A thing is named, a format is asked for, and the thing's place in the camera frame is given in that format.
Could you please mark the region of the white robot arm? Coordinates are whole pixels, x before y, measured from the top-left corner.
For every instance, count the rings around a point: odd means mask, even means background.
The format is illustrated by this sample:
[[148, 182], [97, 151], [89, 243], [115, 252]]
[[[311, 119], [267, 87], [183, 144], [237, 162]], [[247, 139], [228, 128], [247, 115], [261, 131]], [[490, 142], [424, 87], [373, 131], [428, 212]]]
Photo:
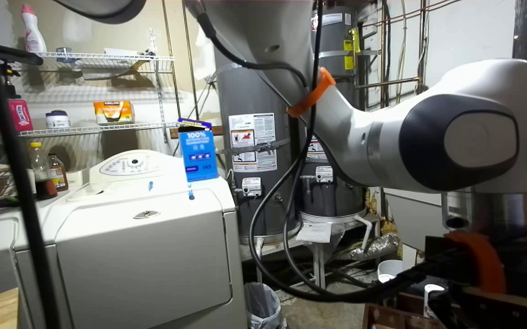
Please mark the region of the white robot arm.
[[527, 241], [527, 60], [457, 65], [397, 106], [362, 111], [312, 67], [314, 0], [183, 0], [215, 47], [250, 65], [349, 181], [472, 192], [470, 228]]

